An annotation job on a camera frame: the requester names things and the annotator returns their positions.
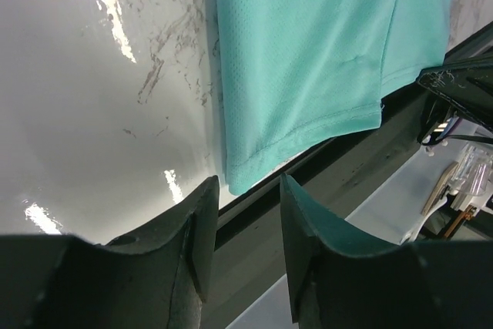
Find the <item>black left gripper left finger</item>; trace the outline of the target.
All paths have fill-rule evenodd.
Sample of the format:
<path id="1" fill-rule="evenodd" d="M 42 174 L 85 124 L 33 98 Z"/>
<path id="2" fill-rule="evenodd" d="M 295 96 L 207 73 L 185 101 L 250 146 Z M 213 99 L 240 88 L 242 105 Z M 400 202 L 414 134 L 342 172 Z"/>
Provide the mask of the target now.
<path id="1" fill-rule="evenodd" d="M 108 244 L 73 235 L 1 238 L 3 328 L 197 328 L 206 301 L 220 187 Z"/>

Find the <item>teal t shirt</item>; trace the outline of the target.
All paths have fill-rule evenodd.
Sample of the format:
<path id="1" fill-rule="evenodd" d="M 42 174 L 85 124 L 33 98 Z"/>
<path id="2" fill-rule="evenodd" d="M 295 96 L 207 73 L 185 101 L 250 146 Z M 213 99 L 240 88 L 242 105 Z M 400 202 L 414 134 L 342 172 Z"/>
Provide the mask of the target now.
<path id="1" fill-rule="evenodd" d="M 379 127 L 381 100 L 444 61 L 451 1 L 216 0 L 229 191 Z"/>

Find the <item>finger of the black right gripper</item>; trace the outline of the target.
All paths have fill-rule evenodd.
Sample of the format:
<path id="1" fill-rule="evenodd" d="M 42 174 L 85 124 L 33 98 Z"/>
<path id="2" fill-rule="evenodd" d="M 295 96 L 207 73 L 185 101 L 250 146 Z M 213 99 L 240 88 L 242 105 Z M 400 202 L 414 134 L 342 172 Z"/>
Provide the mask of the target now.
<path id="1" fill-rule="evenodd" d="M 424 69 L 416 83 L 455 107 L 466 119 L 492 130 L 492 54 Z"/>

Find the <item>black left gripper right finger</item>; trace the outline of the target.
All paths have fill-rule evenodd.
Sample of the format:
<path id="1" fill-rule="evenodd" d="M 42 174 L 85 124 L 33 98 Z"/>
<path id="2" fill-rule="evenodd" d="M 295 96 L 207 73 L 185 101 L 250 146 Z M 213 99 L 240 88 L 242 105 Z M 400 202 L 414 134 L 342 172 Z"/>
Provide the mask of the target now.
<path id="1" fill-rule="evenodd" d="M 290 311 L 301 328 L 490 328 L 492 243 L 395 245 L 280 180 Z"/>

